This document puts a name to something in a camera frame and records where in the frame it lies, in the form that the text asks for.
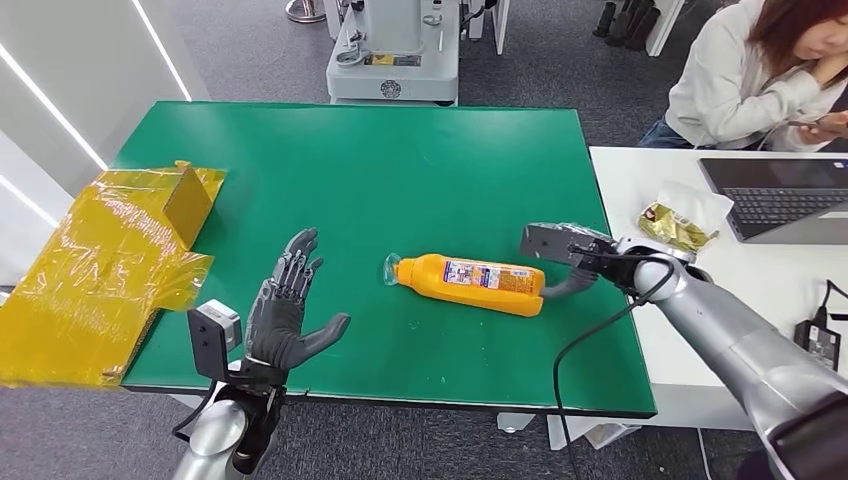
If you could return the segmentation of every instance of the yellow plastic bag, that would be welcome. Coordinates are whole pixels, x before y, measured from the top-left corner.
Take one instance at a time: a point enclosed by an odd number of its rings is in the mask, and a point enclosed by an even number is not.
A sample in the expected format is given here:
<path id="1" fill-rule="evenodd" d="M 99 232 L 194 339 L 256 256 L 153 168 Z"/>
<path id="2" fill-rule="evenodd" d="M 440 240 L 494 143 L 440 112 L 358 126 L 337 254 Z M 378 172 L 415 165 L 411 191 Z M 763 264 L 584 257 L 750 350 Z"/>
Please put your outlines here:
<path id="1" fill-rule="evenodd" d="M 159 308 L 192 306 L 189 251 L 224 172 L 110 170 L 86 187 L 0 309 L 0 383 L 121 382 Z"/>

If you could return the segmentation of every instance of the white sweater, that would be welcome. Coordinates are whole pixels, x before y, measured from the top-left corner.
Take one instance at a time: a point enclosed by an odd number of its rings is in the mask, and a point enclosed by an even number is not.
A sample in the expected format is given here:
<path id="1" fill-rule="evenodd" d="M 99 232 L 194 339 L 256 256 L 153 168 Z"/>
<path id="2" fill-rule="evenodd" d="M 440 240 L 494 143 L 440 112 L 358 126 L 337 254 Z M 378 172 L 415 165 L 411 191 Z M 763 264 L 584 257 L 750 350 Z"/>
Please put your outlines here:
<path id="1" fill-rule="evenodd" d="M 680 81 L 668 94 L 668 125 L 689 143 L 739 149 L 762 141 L 775 151 L 816 151 L 789 120 L 830 112 L 848 83 L 822 90 L 804 68 L 769 81 L 762 50 L 748 43 L 764 0 L 742 0 L 721 10 L 692 44 Z"/>

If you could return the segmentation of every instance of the white machine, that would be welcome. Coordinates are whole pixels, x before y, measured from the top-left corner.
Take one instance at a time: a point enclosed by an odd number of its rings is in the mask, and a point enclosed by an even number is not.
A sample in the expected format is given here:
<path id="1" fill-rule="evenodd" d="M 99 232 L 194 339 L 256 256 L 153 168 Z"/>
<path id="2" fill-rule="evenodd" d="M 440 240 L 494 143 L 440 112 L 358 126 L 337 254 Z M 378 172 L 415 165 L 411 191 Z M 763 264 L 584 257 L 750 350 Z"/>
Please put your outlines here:
<path id="1" fill-rule="evenodd" d="M 327 65 L 331 103 L 453 105 L 460 30 L 472 16 L 463 20 L 459 0 L 351 2 Z"/>

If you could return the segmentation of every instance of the green tabletop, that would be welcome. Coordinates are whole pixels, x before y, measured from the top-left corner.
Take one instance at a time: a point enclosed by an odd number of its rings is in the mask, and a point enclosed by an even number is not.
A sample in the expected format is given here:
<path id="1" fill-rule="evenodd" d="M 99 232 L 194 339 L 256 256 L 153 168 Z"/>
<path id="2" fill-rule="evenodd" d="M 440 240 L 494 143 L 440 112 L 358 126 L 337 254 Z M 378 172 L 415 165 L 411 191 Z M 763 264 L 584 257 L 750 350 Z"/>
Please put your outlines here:
<path id="1" fill-rule="evenodd" d="M 519 243 L 528 222 L 609 231 L 571 110 L 160 102 L 114 166 L 178 159 L 229 172 L 194 246 L 215 256 L 198 304 L 216 298 L 245 323 L 288 239 L 319 229 L 325 264 L 304 332 L 338 311 L 352 319 L 336 345 L 292 372 L 292 395 L 550 411 L 557 352 L 625 305 L 602 281 L 522 318 L 382 281 L 392 252 L 525 264 L 562 279 L 566 267 L 523 257 Z M 561 375 L 569 409 L 656 413 L 629 317 L 576 348 Z M 124 378 L 127 388 L 175 393 L 208 383 L 177 312 L 160 316 Z"/>

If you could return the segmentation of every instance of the laptop keyboard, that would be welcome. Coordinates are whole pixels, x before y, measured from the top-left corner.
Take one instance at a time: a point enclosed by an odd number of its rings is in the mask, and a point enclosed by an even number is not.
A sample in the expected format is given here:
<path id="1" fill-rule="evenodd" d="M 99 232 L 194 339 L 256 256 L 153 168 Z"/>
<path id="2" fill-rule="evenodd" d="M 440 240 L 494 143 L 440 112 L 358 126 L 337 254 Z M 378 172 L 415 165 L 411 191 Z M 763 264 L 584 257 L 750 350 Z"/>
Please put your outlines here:
<path id="1" fill-rule="evenodd" d="M 848 202 L 848 189 L 725 188 L 740 223 L 782 225 Z"/>

